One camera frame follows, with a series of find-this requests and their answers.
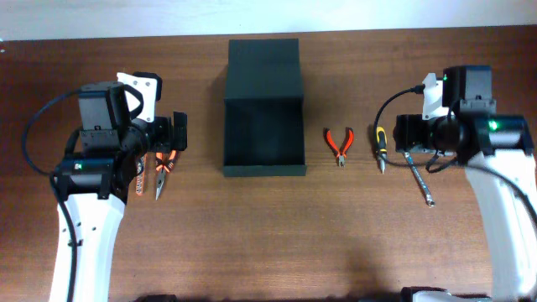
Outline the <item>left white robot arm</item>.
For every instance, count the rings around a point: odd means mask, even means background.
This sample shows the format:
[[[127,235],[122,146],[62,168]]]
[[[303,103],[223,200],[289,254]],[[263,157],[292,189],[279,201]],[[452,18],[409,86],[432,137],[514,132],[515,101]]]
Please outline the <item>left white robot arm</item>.
[[[76,92],[82,124],[50,175],[59,237],[52,301],[106,301],[117,232],[131,182],[148,153],[186,148],[186,115],[157,117],[157,78],[105,81]]]

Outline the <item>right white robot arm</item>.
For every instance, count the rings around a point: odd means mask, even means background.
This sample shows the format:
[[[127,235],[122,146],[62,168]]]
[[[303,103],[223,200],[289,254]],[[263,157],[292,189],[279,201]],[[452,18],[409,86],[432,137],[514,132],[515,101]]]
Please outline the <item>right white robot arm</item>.
[[[536,159],[521,115],[499,114],[487,65],[429,73],[420,114],[394,127],[399,153],[450,155],[477,198],[492,260],[494,301],[536,299]]]

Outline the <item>silver combination wrench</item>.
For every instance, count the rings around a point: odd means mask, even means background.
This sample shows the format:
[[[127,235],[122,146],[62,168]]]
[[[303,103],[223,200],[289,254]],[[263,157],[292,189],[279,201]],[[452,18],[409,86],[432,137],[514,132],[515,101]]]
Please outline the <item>silver combination wrench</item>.
[[[428,185],[425,183],[425,180],[423,179],[423,177],[421,176],[420,172],[418,171],[417,169],[417,166],[414,164],[414,160],[413,158],[411,157],[410,153],[408,152],[405,152],[404,153],[404,158],[407,162],[407,164],[409,165],[413,175],[414,175],[414,178],[418,184],[418,186],[420,187],[422,193],[423,193],[423,196],[425,198],[425,203],[428,207],[435,207],[435,201],[433,199],[433,196],[430,192],[430,189],[428,187]]]

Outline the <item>orange black needle-nose pliers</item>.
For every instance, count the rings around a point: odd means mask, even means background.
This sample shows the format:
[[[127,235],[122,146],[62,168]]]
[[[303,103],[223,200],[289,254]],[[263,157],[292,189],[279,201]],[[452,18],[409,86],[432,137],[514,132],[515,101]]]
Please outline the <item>orange black needle-nose pliers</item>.
[[[175,163],[178,159],[178,151],[172,150],[168,154],[156,153],[155,158],[155,171],[157,173],[155,199],[157,200],[160,197],[164,188],[164,182],[167,174],[169,174],[175,167]]]

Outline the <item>yellow black screwdriver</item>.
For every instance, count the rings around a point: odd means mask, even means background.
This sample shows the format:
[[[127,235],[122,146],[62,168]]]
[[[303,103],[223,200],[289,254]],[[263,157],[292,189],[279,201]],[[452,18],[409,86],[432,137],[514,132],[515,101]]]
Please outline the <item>yellow black screwdriver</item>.
[[[384,158],[385,158],[385,155],[387,154],[386,132],[382,127],[377,126],[375,133],[376,133],[376,141],[378,145],[377,151],[376,151],[378,167],[379,167],[380,172],[384,174],[385,169],[386,169],[386,163],[385,163]]]

